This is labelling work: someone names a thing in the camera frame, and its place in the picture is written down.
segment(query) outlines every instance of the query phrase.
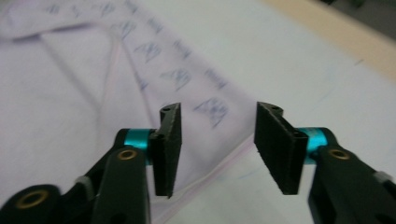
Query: wooden surface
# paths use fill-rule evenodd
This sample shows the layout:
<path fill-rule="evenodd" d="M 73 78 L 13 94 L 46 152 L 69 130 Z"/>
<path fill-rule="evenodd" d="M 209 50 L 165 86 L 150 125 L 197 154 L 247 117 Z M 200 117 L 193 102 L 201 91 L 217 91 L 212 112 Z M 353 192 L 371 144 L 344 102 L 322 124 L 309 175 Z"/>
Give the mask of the wooden surface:
<path fill-rule="evenodd" d="M 317 0 L 261 0 L 396 81 L 396 42 Z"/>

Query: cloth fold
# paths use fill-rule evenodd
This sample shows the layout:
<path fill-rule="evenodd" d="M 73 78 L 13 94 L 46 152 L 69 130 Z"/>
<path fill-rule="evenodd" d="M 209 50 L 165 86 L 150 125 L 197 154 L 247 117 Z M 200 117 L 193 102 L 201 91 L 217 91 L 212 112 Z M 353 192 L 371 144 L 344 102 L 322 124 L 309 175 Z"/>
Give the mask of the cloth fold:
<path fill-rule="evenodd" d="M 137 1 L 14 1 L 1 15 L 0 202 L 33 184 L 65 192 L 121 128 L 158 128 L 181 102 L 183 146 L 171 200 L 148 184 L 165 222 L 237 158 L 255 101 Z"/>

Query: white cloth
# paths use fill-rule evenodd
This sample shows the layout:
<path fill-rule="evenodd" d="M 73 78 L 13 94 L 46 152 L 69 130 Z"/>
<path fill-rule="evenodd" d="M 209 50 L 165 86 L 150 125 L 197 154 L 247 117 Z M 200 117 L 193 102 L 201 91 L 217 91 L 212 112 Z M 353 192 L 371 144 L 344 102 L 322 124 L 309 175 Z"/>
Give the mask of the white cloth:
<path fill-rule="evenodd" d="M 67 191 L 121 128 L 158 128 L 182 104 L 174 197 L 165 222 L 235 158 L 253 133 L 255 101 L 133 0 L 14 1 L 0 20 L 0 202 L 35 184 Z"/>

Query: brass screw insert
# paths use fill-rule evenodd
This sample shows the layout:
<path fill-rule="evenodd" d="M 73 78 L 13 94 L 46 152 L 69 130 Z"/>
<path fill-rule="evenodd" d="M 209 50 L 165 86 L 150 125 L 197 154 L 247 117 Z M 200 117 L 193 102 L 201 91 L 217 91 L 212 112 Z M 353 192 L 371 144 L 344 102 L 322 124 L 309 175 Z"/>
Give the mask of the brass screw insert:
<path fill-rule="evenodd" d="M 31 208 L 44 202 L 48 196 L 49 193 L 46 190 L 38 189 L 23 195 L 23 197 L 17 201 L 16 206 L 19 209 Z"/>
<path fill-rule="evenodd" d="M 339 159 L 339 160 L 344 160 L 347 161 L 349 160 L 349 154 L 345 153 L 344 151 L 341 151 L 339 149 L 331 149 L 329 150 L 330 155 L 333 157 Z"/>
<path fill-rule="evenodd" d="M 122 161 L 127 161 L 136 157 L 137 152 L 135 150 L 127 149 L 119 153 L 119 159 Z"/>

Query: teal metal part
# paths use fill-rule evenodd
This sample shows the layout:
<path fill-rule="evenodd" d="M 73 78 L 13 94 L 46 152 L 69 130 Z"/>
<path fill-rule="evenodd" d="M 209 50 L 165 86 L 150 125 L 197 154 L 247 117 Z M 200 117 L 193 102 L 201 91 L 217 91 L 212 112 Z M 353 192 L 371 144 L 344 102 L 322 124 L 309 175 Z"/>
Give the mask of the teal metal part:
<path fill-rule="evenodd" d="M 149 156 L 149 134 L 151 129 L 130 129 L 125 136 L 124 145 L 137 147 L 145 153 L 146 164 L 151 164 Z"/>
<path fill-rule="evenodd" d="M 315 164 L 310 155 L 317 152 L 319 147 L 327 146 L 326 135 L 320 128 L 298 128 L 299 131 L 308 135 L 308 144 L 306 146 L 305 164 Z"/>

